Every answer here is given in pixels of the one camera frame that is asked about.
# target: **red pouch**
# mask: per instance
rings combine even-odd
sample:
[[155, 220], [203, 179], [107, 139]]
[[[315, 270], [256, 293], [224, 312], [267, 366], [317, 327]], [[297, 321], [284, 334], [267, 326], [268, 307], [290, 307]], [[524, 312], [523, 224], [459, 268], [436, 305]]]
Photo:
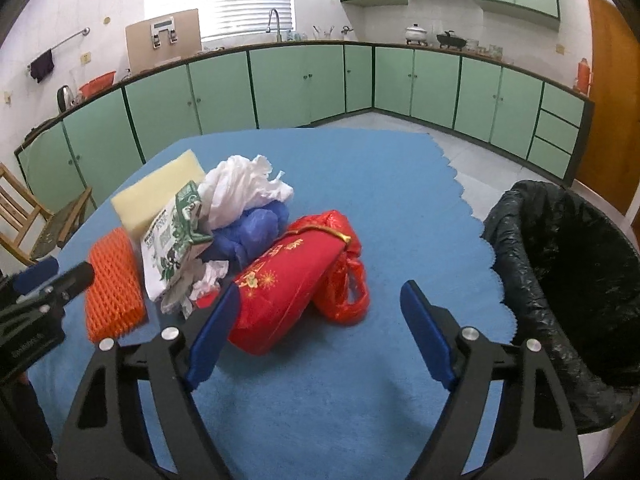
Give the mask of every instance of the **red pouch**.
[[[324, 226], [341, 232], [351, 238], [349, 245], [334, 264], [327, 270], [313, 296], [318, 310], [329, 320], [341, 324], [361, 321], [369, 308], [369, 288], [366, 272], [359, 257], [362, 253], [360, 240], [349, 224], [349, 220], [339, 211], [332, 210], [319, 215], [303, 216], [289, 226], [289, 230], [308, 226]], [[349, 293], [354, 289], [356, 299], [350, 301]]]
[[229, 341], [265, 354], [300, 318], [350, 238], [326, 226], [292, 230], [236, 278], [241, 308]]

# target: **brown countertop edge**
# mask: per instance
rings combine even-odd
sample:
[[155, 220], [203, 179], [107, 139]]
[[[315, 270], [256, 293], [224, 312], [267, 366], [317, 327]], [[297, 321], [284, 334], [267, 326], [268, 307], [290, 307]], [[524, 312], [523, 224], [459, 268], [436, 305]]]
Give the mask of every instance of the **brown countertop edge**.
[[443, 54], [451, 54], [454, 56], [462, 56], [462, 57], [468, 57], [470, 59], [477, 59], [486, 63], [492, 63], [494, 65], [498, 65], [498, 66], [502, 66], [505, 68], [509, 68], [511, 70], [515, 70], [516, 72], [521, 72], [523, 74], [526, 75], [530, 75], [532, 77], [535, 77], [536, 79], [539, 79], [540, 81], [543, 81], [545, 83], [551, 84], [553, 86], [558, 87], [561, 90], [564, 90], [565, 92], [568, 92], [569, 94], [588, 102], [589, 99], [588, 97], [586, 97], [583, 94], [580, 94], [578, 92], [575, 92], [572, 88], [569, 88], [567, 86], [562, 85], [561, 83], [557, 82], [557, 81], [553, 81], [552, 79], [549, 79], [548, 77], [545, 76], [541, 76], [539, 74], [536, 74], [535, 72], [531, 72], [529, 70], [526, 70], [524, 68], [520, 68], [518, 66], [512, 65], [512, 64], [507, 64], [507, 63], [503, 63], [501, 61], [497, 61], [495, 59], [491, 59], [489, 57], [485, 57], [485, 56], [478, 56], [477, 54], [470, 54], [468, 52], [460, 52], [459, 50], [447, 50], [446, 48], [435, 48], [435, 47], [430, 47], [430, 46], [419, 46], [419, 45], [407, 45], [407, 44], [402, 44], [402, 43], [370, 43], [369, 41], [341, 41], [341, 40], [324, 40], [324, 41], [286, 41], [283, 43], [258, 43], [258, 44], [251, 44], [251, 45], [242, 45], [242, 46], [234, 46], [231, 48], [224, 48], [222, 50], [211, 50], [210, 52], [206, 52], [204, 54], [199, 54], [198, 56], [193, 56], [187, 59], [181, 59], [172, 63], [167, 63], [164, 64], [162, 66], [159, 66], [153, 70], [146, 70], [145, 72], [141, 72], [140, 74], [136, 74], [135, 76], [126, 78], [124, 80], [121, 80], [119, 82], [117, 82], [116, 84], [112, 85], [111, 87], [107, 88], [106, 90], [97, 93], [96, 95], [92, 96], [91, 98], [87, 99], [86, 101], [84, 101], [82, 104], [75, 106], [73, 108], [71, 108], [71, 110], [67, 110], [66, 112], [64, 112], [63, 114], [58, 115], [55, 118], [51, 118], [45, 122], [43, 122], [39, 127], [35, 128], [34, 130], [31, 130], [30, 133], [27, 134], [27, 136], [25, 137], [25, 139], [23, 140], [22, 144], [20, 146], [18, 146], [18, 148], [16, 148], [16, 150], [14, 151], [14, 155], [18, 156], [27, 146], [29, 146], [43, 131], [49, 130], [52, 126], [55, 126], [55, 124], [59, 123], [62, 119], [64, 119], [65, 117], [67, 117], [69, 114], [72, 114], [73, 112], [75, 112], [76, 110], [79, 110], [80, 108], [82, 108], [83, 106], [86, 106], [87, 104], [95, 101], [96, 99], [99, 99], [100, 97], [103, 97], [111, 92], [115, 92], [118, 91], [119, 89], [123, 88], [124, 86], [133, 83], [135, 81], [138, 81], [140, 79], [143, 79], [145, 77], [148, 77], [150, 75], [154, 75], [157, 74], [159, 72], [164, 72], [164, 70], [169, 70], [172, 68], [175, 68], [177, 66], [182, 66], [185, 64], [189, 64], [189, 63], [196, 63], [198, 61], [201, 61], [203, 59], [210, 59], [211, 57], [217, 57], [217, 56], [224, 56], [225, 54], [232, 54], [234, 52], [245, 52], [247, 50], [259, 50], [261, 48], [273, 48], [273, 47], [282, 47], [282, 46], [294, 46], [294, 45], [314, 45], [314, 44], [346, 44], [346, 45], [363, 45], [363, 46], [376, 46], [376, 47], [388, 47], [388, 48], [411, 48], [414, 50], [429, 50], [430, 52], [441, 52]]

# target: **red basket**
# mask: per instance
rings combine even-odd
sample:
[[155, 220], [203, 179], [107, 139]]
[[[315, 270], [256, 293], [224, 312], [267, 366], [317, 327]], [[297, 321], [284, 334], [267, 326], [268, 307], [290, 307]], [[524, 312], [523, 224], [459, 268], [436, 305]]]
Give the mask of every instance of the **red basket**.
[[113, 85], [113, 77], [116, 75], [114, 72], [107, 72], [106, 74], [102, 74], [100, 77], [92, 79], [87, 84], [82, 85], [80, 87], [80, 91], [85, 99], [88, 99], [92, 95], [96, 95], [98, 92], [102, 92], [106, 90], [111, 85]]

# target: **blue tablecloth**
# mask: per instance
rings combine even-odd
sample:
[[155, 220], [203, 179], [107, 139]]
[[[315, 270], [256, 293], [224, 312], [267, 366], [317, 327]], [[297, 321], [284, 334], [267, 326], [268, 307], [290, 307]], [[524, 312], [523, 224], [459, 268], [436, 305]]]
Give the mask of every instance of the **blue tablecloth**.
[[[405, 478], [447, 399], [420, 357], [399, 307], [401, 285], [414, 279], [431, 303], [460, 325], [494, 341], [515, 332], [500, 304], [494, 254], [482, 224], [461, 198], [462, 186], [427, 134], [350, 129], [259, 130], [176, 142], [123, 184], [192, 149], [209, 171], [220, 160], [261, 153], [295, 190], [291, 218], [338, 209], [364, 247], [370, 311], [353, 327], [329, 324], [311, 309], [270, 354], [256, 358], [230, 344], [193, 397], [216, 447], [242, 480], [392, 480]], [[119, 225], [102, 204], [60, 253], [65, 270]], [[149, 322], [126, 336], [150, 339], [171, 320], [148, 305]], [[66, 310], [66, 341], [30, 370], [52, 429], [62, 424], [93, 345], [83, 298]], [[172, 468], [148, 384], [142, 397], [160, 465]], [[499, 401], [494, 385], [468, 468], [481, 465]]]

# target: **orange mesh netting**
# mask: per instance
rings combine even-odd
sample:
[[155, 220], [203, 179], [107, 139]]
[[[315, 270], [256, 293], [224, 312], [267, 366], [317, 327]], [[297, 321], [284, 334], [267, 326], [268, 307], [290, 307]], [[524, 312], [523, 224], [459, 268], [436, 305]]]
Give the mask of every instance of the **orange mesh netting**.
[[100, 238], [87, 258], [94, 284], [84, 297], [86, 331], [92, 342], [119, 337], [146, 316], [138, 270], [127, 232], [118, 227]]

